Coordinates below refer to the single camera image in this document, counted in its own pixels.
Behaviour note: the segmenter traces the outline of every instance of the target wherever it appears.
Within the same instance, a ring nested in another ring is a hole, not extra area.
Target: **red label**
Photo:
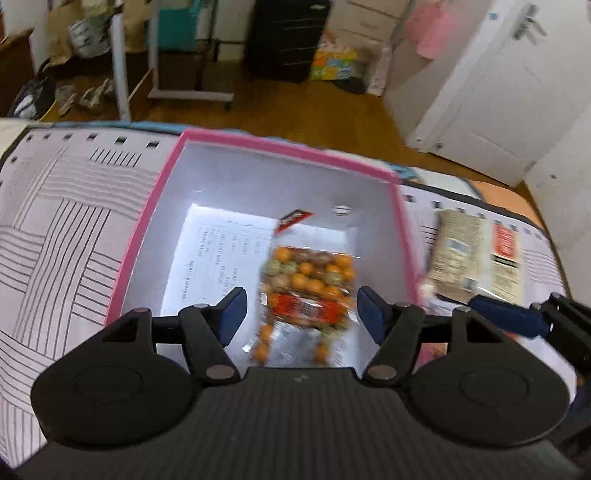
[[[336,301],[300,299],[294,295],[279,295],[273,312],[284,317],[337,323],[344,307]]]
[[[312,214],[310,212],[305,212],[304,210],[294,210],[293,212],[285,215],[281,220],[279,220],[279,224],[275,228],[275,235],[281,233],[283,230],[288,229],[292,225],[307,219],[309,216],[312,216]]]
[[[502,225],[495,225],[495,253],[508,258],[515,256],[515,233]]]

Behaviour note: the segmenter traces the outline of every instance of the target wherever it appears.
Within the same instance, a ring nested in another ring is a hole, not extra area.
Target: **teal bag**
[[[202,8],[201,0],[194,0],[190,8],[161,9],[158,13],[160,50],[196,51],[197,21]]]

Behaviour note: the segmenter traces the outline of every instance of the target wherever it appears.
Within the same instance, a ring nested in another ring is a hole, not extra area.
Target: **orange candy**
[[[355,275],[356,273],[354,268],[349,267],[343,270],[343,279],[345,281],[353,280],[355,278]]]
[[[306,284],[306,290],[316,295],[320,295],[323,289],[324,284],[322,283],[322,280],[308,280],[308,283]]]
[[[271,334],[273,333],[273,325],[267,323],[261,325],[259,331],[259,340],[263,343],[269,343],[271,341]]]
[[[260,364],[265,363],[267,361],[267,358],[269,357],[269,347],[264,343],[259,343],[253,349],[252,357]]]
[[[269,296],[269,300],[267,300],[269,308],[272,310],[279,304],[279,294],[274,293],[273,295]]]
[[[281,263],[289,262],[291,259],[291,251],[286,247],[278,247],[273,252],[275,260],[279,260]]]
[[[335,263],[344,270],[353,265],[353,258],[351,258],[351,255],[346,254],[335,255]]]
[[[330,264],[330,265],[326,265],[326,268],[324,269],[325,272],[332,272],[332,273],[341,273],[341,269],[340,267],[337,267],[336,265]]]
[[[291,278],[291,286],[294,287],[295,290],[304,290],[307,283],[308,277],[302,273],[296,273]]]
[[[324,364],[328,360],[329,357],[329,348],[326,345],[320,344],[316,347],[316,351],[314,353],[316,357],[317,364]]]
[[[300,264],[300,273],[305,275],[306,277],[310,275],[314,271],[314,265],[309,262],[302,262]]]
[[[338,287],[334,285],[328,285],[322,291],[322,296],[326,300],[339,300],[340,299],[340,290]]]

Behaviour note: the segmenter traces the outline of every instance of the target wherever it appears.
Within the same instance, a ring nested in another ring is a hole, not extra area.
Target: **black bag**
[[[9,117],[39,120],[51,108],[53,102],[56,101],[56,81],[45,72],[49,62],[49,59],[44,61],[39,67],[37,77],[27,82],[18,92],[17,98],[8,111]],[[31,96],[30,101],[23,103],[29,95]],[[35,106],[34,114],[21,117],[24,110],[31,105]]]

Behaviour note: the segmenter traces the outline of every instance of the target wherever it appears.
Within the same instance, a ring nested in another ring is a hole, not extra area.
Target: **barcode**
[[[470,245],[460,242],[455,238],[450,238],[447,241],[447,247],[450,250],[455,250],[456,252],[459,252],[461,254],[470,255]]]

